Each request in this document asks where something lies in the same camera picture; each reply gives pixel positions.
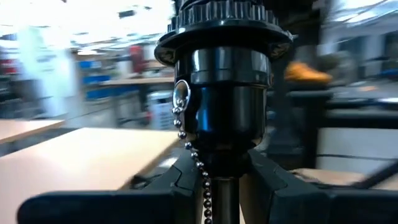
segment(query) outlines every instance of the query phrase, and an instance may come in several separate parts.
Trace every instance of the ball chain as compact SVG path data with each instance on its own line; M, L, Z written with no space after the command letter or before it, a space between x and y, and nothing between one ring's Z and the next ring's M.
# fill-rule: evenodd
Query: ball chain
M184 140L187 137L186 132L182 129L182 121L180 119L181 113L184 111L184 102L182 100L177 100L177 107L172 109L172 113L176 116L174 120L174 126L179 129L178 138L180 140ZM203 191L203 207L204 207L204 216L205 216L205 224L212 224L212 212L211 212L211 181L209 178L209 173L207 173L204 169L204 163L202 163L198 158L198 153L192 147L192 143L186 142L184 144L186 150L191 152L191 158L195 161L196 167L201 172L201 176L203 178L202 187Z

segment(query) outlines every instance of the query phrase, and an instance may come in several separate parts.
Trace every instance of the blue bin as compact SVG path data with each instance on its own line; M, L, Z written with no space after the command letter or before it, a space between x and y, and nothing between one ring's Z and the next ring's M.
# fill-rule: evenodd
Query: blue bin
M94 65L94 61L82 61L82 62L79 62L79 67L81 69L90 69L90 68L93 68L93 65Z
M386 78L395 78L398 77L398 70L397 69L384 70L379 75L381 77L386 77Z
M92 76L92 77L84 77L83 78L83 84L89 85L89 84L95 84L99 82L104 82L110 80L111 77L109 75L97 75L97 76ZM86 93L86 99L87 100L97 100L105 97L109 97L109 90L104 89L104 90L91 90L87 91Z
M138 85L131 85L131 86L127 86L127 91L136 91L138 90Z
M113 91L116 96L120 96L126 92L126 89L124 87L115 87Z

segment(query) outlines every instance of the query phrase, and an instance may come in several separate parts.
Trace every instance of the orange object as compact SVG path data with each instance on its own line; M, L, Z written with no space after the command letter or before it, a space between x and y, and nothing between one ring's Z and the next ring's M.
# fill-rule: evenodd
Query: orange object
M132 72L141 73L145 70L144 49L140 45L130 47L130 57L132 61Z
M285 79L293 82L330 83L332 77L323 72L316 71L301 62L292 62L286 68Z

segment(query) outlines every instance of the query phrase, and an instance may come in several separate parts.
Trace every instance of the workbench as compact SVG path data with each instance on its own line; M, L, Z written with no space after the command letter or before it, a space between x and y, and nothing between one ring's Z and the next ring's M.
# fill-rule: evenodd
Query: workbench
M63 124L64 121L59 120L22 121L14 119L0 119L0 144L9 144L7 148L5 148L7 149L7 152L2 152L1 154L7 154L17 150L15 142L20 139L43 133L49 129L59 128Z
M338 172L321 169L297 169L292 172L297 172L321 183L331 185L348 185L361 181L366 177L364 174L355 172ZM398 176L387 179L385 182L377 185L375 189L398 190Z
M148 86L162 83L174 83L174 77L163 77L163 78L129 78L120 80L110 80L99 84L102 88L109 88L115 90L116 87L139 85L139 98L141 103L141 110L143 110L148 94ZM121 118L119 110L119 99L116 95L116 91L111 91L111 105L113 110L114 122L117 128L121 127L124 123L137 120L138 118Z
M83 128L0 157L0 223L16 224L29 197L58 190L119 190L177 142L173 131Z

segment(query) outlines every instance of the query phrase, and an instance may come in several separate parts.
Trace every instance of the metal ring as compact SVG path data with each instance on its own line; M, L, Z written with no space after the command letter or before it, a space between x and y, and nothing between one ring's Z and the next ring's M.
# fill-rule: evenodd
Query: metal ring
M180 80L174 86L173 92L173 106L174 108L181 108L182 111L187 109L189 99L191 98L191 88L187 81ZM182 100L183 105L179 105L178 100Z

